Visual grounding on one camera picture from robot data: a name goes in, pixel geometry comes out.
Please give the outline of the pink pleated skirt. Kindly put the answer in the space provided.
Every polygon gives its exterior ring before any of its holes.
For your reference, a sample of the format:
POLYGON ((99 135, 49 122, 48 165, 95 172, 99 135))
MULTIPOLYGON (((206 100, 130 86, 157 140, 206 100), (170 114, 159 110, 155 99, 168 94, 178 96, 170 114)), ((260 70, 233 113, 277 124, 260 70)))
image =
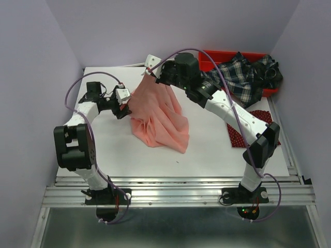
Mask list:
POLYGON ((148 147, 166 146, 185 153, 189 143, 189 122, 170 86, 157 84, 144 75, 128 101, 132 134, 148 147))

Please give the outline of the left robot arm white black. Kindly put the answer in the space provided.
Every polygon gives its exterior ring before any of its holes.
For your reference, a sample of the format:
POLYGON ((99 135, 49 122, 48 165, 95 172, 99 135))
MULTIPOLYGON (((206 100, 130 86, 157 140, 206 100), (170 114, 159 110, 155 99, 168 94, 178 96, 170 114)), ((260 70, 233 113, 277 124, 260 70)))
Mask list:
POLYGON ((96 166, 96 147, 90 125, 102 111, 110 110, 117 119, 129 115, 131 111, 124 102, 131 98, 131 93, 120 84, 107 96, 101 92, 101 87, 101 82, 88 82, 86 93, 72 117, 63 126, 55 127, 53 134, 59 167, 83 178, 90 190, 98 191, 99 200, 108 204, 115 199, 115 191, 96 166))

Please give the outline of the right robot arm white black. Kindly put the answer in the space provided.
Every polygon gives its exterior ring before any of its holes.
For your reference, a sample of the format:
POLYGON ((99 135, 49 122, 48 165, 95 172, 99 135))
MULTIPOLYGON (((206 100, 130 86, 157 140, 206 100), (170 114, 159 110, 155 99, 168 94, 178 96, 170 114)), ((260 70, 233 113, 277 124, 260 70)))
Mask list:
POLYGON ((242 135, 246 166, 238 196, 245 202, 255 198, 265 165, 278 146, 279 125, 254 117, 234 102, 225 85, 202 74, 198 60, 191 53, 177 53, 173 60, 153 58, 146 67, 146 73, 153 75, 156 83, 182 89, 189 100, 220 117, 242 135))

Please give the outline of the plaid navy skirt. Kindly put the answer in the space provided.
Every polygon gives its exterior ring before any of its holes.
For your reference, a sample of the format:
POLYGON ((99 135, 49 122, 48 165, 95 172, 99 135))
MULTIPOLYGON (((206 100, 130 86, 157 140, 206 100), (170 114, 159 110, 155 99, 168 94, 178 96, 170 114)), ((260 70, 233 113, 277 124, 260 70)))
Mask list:
POLYGON ((229 92, 244 108, 259 102, 263 90, 277 89, 283 80, 279 63, 268 54, 250 62, 241 52, 237 52, 230 61, 218 64, 216 69, 202 71, 201 75, 222 86, 218 71, 222 73, 229 92))

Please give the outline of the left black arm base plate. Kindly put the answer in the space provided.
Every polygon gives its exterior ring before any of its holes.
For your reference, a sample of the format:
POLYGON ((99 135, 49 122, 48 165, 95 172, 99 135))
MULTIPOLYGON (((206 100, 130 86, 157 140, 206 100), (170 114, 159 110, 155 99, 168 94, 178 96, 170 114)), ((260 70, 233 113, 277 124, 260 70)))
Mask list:
POLYGON ((122 189, 123 194, 118 189, 108 187, 103 190, 81 190, 85 196, 85 205, 96 207, 96 217, 100 223, 106 225, 117 224, 123 218, 131 204, 130 188, 122 189))

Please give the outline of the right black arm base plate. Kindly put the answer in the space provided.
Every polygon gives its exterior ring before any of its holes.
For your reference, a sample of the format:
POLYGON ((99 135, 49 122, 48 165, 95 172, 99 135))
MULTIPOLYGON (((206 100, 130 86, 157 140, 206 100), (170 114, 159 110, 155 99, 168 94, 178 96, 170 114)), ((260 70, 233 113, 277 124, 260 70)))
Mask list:
POLYGON ((254 192, 244 188, 223 188, 219 196, 219 203, 223 206, 237 205, 237 213, 244 220, 256 221, 260 214, 260 204, 269 203, 265 187, 254 192))

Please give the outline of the aluminium frame rail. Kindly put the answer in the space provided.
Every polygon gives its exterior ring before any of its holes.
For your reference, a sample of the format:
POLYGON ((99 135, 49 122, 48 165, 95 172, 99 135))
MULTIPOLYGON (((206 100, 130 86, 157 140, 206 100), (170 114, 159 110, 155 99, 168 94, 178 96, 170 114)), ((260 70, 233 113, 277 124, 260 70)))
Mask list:
POLYGON ((274 215, 247 223, 219 203, 222 189, 239 184, 242 150, 231 147, 223 121, 195 106, 183 109, 190 121, 185 154, 148 148, 131 135, 128 119, 101 113, 93 122, 99 166, 132 190, 124 222, 98 223, 96 208, 84 202, 86 183, 60 169, 45 191, 32 247, 319 247, 315 193, 286 137, 266 169, 277 180, 263 182, 269 203, 260 215, 274 215))

